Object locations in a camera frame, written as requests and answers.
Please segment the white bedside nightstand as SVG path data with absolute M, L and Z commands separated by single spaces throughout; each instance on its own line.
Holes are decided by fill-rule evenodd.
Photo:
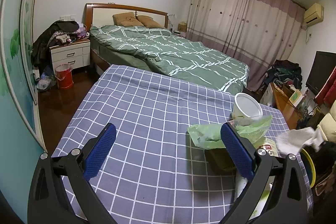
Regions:
M 72 69 L 90 65 L 91 44 L 89 39 L 80 39 L 64 46 L 50 48 L 52 67 L 55 70 L 59 65 L 70 65 Z

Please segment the cream padded jacket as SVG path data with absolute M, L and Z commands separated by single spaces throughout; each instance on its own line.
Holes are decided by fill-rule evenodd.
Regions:
M 336 143 L 336 121 L 330 113 L 327 113 L 317 125 L 322 132 L 325 141 Z

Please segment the brown pillow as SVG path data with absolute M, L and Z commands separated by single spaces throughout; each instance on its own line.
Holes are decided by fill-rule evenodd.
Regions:
M 143 24 L 136 19 L 134 12 L 124 12 L 120 14 L 114 14 L 112 18 L 116 26 L 123 26 L 123 27 L 143 26 Z
M 150 16 L 138 15 L 137 20 L 141 22 L 146 28 L 163 28 L 162 25 L 160 25 Z

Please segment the green plastic bag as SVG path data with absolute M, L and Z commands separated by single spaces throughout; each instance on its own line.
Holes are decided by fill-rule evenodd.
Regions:
M 264 137 L 271 126 L 272 115 L 264 115 L 252 118 L 236 117 L 228 122 L 237 133 L 247 138 L 252 144 Z M 191 140 L 196 147 L 202 149 L 225 148 L 221 140 L 222 124 L 195 124 L 188 127 Z

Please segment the painted sliding wardrobe door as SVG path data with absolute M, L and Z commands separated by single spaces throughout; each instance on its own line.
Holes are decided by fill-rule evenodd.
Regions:
M 38 71 L 31 63 L 35 0 L 1 0 L 1 94 L 10 94 L 24 125 L 45 146 L 38 117 Z

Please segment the black television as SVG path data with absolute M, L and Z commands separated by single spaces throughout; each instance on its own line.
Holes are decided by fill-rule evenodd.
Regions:
M 336 53 L 317 51 L 309 76 L 306 81 L 306 87 L 317 95 L 327 79 L 333 72 L 336 63 Z

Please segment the white air conditioner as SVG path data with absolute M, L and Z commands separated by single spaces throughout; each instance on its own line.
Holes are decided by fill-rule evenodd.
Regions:
M 303 15 L 303 23 L 305 26 L 310 27 L 324 19 L 324 8 L 319 3 L 314 3 L 310 8 L 308 8 Z

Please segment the right brown pillow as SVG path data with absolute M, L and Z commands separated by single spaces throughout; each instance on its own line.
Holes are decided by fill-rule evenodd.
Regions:
M 141 22 L 146 28 L 163 28 L 162 25 L 160 25 L 150 16 L 138 15 L 137 20 Z

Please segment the tissue box on far nightstand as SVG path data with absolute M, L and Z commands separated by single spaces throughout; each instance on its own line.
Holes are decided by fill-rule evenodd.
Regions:
M 179 22 L 177 31 L 178 32 L 186 32 L 187 31 L 187 23 L 186 22 Z

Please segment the clothes pile by curtain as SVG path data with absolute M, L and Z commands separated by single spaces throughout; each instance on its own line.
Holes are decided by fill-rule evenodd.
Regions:
M 277 86 L 293 85 L 296 89 L 302 88 L 302 70 L 298 63 L 289 60 L 276 60 L 266 71 L 263 83 L 268 86 L 275 83 Z

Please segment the white plastic cup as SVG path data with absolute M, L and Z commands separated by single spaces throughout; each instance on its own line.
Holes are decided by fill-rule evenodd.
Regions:
M 231 116 L 236 118 L 256 118 L 263 115 L 260 104 L 246 93 L 237 93 L 234 97 L 234 106 Z

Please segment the white tissue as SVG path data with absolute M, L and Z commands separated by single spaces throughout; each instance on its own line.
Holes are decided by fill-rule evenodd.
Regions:
M 323 142 L 327 141 L 325 134 L 320 128 L 316 130 L 311 127 L 299 130 L 288 130 L 276 137 L 276 146 L 283 155 L 298 155 L 303 147 L 312 146 L 316 152 L 319 151 Z

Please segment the blue checked tablecloth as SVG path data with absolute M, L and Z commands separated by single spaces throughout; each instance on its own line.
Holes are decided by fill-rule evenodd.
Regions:
M 187 130 L 231 119 L 234 97 L 141 69 L 112 65 L 91 87 L 53 155 L 82 148 L 106 124 L 116 141 L 96 195 L 118 223 L 218 223 L 234 204 L 235 173 L 217 175 Z

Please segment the wooden side desk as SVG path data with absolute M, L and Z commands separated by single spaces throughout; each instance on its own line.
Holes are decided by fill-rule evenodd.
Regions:
M 302 113 L 293 106 L 289 98 L 282 92 L 274 83 L 270 83 L 273 95 L 276 102 L 276 108 L 282 113 L 288 128 L 290 130 L 296 129 L 298 122 L 303 118 Z

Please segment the small white red bottle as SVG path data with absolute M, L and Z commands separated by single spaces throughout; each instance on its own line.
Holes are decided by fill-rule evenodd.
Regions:
M 256 143 L 254 143 L 254 147 L 256 149 L 264 149 L 266 150 L 271 156 L 278 157 L 278 150 L 276 147 L 275 141 L 272 139 L 268 139 L 266 137 L 261 137 Z

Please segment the red bucket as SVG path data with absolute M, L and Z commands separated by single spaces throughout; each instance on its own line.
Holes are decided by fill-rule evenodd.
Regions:
M 55 68 L 55 77 L 59 89 L 69 89 L 73 86 L 72 67 L 70 64 L 58 65 Z

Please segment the left brown pillow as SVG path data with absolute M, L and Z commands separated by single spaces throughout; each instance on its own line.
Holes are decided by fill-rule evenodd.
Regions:
M 120 14 L 114 14 L 112 18 L 116 26 L 123 26 L 123 27 L 143 26 L 143 24 L 136 19 L 134 12 L 124 12 Z

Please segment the pile of dark clothes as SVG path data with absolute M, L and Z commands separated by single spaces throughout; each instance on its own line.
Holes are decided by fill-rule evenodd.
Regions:
M 33 43 L 31 62 L 35 69 L 43 73 L 46 68 L 53 70 L 50 48 L 64 46 L 87 38 L 87 29 L 77 22 L 57 20 L 52 23 Z

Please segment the yellow rimmed trash bin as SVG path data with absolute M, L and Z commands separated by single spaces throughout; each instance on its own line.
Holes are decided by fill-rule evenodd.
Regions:
M 306 169 L 310 188 L 313 188 L 315 184 L 315 180 L 316 180 L 316 170 L 315 170 L 314 162 L 312 158 L 310 157 L 309 153 L 304 148 L 300 151 L 300 156 L 301 156 L 303 165 Z

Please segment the red hanging garment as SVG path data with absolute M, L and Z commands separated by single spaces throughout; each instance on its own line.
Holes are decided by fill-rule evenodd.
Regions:
M 336 68 L 334 68 L 333 72 L 327 79 L 326 83 L 320 90 L 320 92 L 316 95 L 314 101 L 317 105 L 326 105 L 327 107 L 331 107 L 335 101 L 336 97 Z

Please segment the wooden bed headboard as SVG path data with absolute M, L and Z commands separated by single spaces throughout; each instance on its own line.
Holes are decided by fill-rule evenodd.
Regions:
M 134 16 L 144 15 L 152 17 L 161 26 L 168 27 L 169 19 L 167 12 L 115 3 L 87 3 L 84 9 L 84 25 L 87 27 L 87 30 L 90 30 L 92 25 L 98 27 L 114 25 L 113 16 L 115 14 L 128 12 L 132 12 Z

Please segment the green patterned duvet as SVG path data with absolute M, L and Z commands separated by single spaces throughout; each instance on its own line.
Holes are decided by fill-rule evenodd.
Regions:
M 90 33 L 99 45 L 136 57 L 153 72 L 232 95 L 247 86 L 248 65 L 166 28 L 105 25 Z

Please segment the pink beige curtain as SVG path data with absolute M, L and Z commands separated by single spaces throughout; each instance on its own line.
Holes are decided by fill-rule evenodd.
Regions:
M 269 67 L 289 58 L 304 13 L 292 0 L 191 0 L 187 38 L 248 65 L 256 91 Z

